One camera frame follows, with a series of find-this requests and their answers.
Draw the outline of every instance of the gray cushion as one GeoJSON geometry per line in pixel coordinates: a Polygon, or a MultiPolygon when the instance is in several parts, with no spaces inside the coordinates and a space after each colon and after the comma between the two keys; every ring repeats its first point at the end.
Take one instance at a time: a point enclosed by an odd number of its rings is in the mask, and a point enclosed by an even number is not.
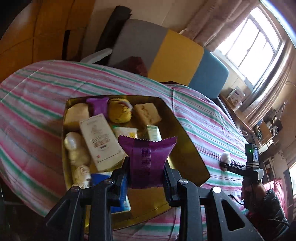
{"type": "Polygon", "coordinates": [[[147,70],[167,34],[168,29],[154,23],[129,19],[113,48],[108,66],[117,67],[130,56],[141,57],[147,70]]]}

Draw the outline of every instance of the purple snack package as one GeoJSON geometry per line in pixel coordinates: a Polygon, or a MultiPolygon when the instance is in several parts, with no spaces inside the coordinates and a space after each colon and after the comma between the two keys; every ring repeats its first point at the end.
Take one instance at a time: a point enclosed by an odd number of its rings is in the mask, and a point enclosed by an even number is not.
{"type": "Polygon", "coordinates": [[[94,108],[94,115],[98,115],[103,113],[104,117],[108,119],[107,114],[107,104],[108,104],[109,97],[103,98],[88,98],[86,102],[91,104],[94,108]]]}
{"type": "Polygon", "coordinates": [[[162,186],[165,161],[177,137],[153,142],[119,136],[118,143],[130,158],[131,188],[162,186]]]}

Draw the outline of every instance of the striped bedspread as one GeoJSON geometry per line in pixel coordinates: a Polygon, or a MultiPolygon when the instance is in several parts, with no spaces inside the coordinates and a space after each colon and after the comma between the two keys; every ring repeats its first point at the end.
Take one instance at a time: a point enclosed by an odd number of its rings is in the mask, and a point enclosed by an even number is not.
{"type": "MultiPolygon", "coordinates": [[[[61,161],[65,102],[89,95],[162,98],[211,174],[204,187],[220,186],[226,194],[240,197],[242,178],[222,172],[219,159],[229,151],[233,162],[245,163],[245,140],[222,110],[195,90],[163,85],[110,67],[55,60],[20,69],[0,87],[0,175],[27,206],[42,216],[66,192],[61,161]]],[[[202,219],[206,239],[204,212],[202,219]]],[[[113,235],[115,240],[175,240],[179,222],[180,209],[174,208],[145,223],[114,231],[113,235]]]]}

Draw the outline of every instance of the windowsill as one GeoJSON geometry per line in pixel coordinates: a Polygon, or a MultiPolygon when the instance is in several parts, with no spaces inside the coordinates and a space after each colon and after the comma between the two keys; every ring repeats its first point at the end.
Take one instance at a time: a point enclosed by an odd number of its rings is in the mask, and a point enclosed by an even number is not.
{"type": "Polygon", "coordinates": [[[236,74],[238,77],[241,78],[242,81],[245,81],[246,77],[239,71],[239,69],[230,62],[230,60],[225,57],[218,49],[215,49],[215,51],[212,53],[215,55],[218,59],[220,59],[222,62],[226,63],[236,74]]]}

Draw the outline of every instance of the blue cushion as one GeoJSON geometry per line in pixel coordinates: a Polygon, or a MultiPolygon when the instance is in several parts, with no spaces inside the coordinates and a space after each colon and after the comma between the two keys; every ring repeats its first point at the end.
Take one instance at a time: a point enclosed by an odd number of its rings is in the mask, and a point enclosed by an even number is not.
{"type": "Polygon", "coordinates": [[[189,87],[202,93],[209,99],[215,99],[228,77],[227,67],[212,53],[205,49],[189,87]]]}

